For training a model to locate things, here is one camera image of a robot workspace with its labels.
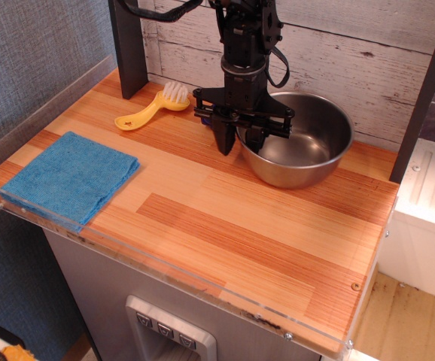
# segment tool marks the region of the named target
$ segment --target brush handle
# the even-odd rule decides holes
[[[164,101],[160,96],[160,93],[161,92],[158,92],[156,94],[154,100],[144,110],[139,111],[136,114],[116,118],[114,121],[116,127],[121,130],[134,130],[147,124],[157,111],[164,106]]]

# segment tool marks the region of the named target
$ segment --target brush bristles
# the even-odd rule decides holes
[[[189,90],[177,81],[169,81],[164,86],[163,96],[171,102],[184,103],[187,99],[187,94],[189,94]]]

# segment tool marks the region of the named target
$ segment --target stainless steel bowl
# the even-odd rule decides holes
[[[353,142],[353,124],[337,105],[306,93],[275,93],[272,97],[294,109],[289,139],[270,135],[258,154],[245,144],[242,152],[254,173],[280,188],[305,188],[330,175]]]

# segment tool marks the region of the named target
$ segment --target wooden board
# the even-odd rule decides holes
[[[355,347],[380,361],[435,359],[435,296],[379,273]]]
[[[162,12],[178,3],[154,5]],[[323,96],[350,116],[357,140],[398,151],[435,47],[435,3],[284,0],[278,12],[287,23],[278,48],[291,77],[269,91]],[[223,45],[211,8],[198,7],[176,23],[143,22],[143,36],[151,81],[223,86]],[[284,74],[274,56],[270,72],[276,80]]]
[[[192,107],[161,110],[138,131],[115,127],[159,89],[149,83],[123,100],[113,72],[0,166],[0,187],[68,131],[137,156],[138,173],[79,235],[24,216],[320,353],[340,353],[396,197],[388,181],[396,154],[355,143],[316,187],[276,189],[252,174],[240,144],[221,155]]]

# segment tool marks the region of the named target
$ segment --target microfiber cloth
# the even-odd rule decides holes
[[[45,210],[84,226],[138,167],[134,156],[67,132],[10,179],[2,187],[5,192],[1,195],[79,232],[81,226],[65,222]]]

